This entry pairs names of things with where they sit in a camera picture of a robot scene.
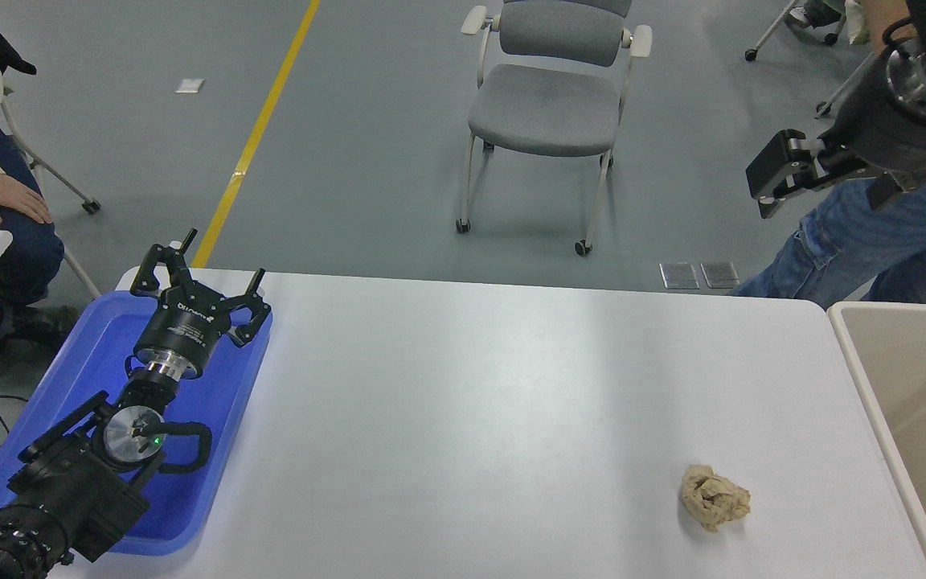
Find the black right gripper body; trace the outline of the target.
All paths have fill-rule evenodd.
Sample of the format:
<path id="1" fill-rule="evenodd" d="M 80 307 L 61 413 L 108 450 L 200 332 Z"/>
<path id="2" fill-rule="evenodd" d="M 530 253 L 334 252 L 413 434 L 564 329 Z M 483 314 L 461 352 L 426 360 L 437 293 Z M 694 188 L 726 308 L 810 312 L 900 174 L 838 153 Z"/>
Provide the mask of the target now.
<path id="1" fill-rule="evenodd" d="M 821 135 L 821 167 L 831 179 L 871 176 L 871 209 L 926 186 L 926 81 L 868 76 Z"/>

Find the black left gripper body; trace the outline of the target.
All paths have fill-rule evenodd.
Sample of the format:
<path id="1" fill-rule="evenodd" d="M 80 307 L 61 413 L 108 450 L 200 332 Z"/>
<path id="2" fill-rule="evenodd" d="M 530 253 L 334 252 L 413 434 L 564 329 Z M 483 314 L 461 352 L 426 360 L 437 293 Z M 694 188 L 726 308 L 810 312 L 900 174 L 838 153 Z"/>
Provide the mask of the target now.
<path id="1" fill-rule="evenodd" d="M 169 352 L 185 359 L 183 377 L 200 377 L 222 333 L 231 327 L 229 313 L 220 305 L 224 294 L 194 281 L 173 285 L 158 298 L 158 307 L 133 346 L 144 365 Z"/>

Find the seated person's hand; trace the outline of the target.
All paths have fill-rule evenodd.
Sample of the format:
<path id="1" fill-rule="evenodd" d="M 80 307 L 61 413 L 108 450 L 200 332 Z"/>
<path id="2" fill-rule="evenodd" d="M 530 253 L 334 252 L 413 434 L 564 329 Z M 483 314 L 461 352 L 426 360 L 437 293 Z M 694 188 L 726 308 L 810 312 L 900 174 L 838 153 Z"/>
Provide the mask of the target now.
<path id="1" fill-rule="evenodd" d="M 15 211 L 38 224 L 52 224 L 47 203 L 40 194 L 9 175 L 0 173 L 0 208 Z"/>

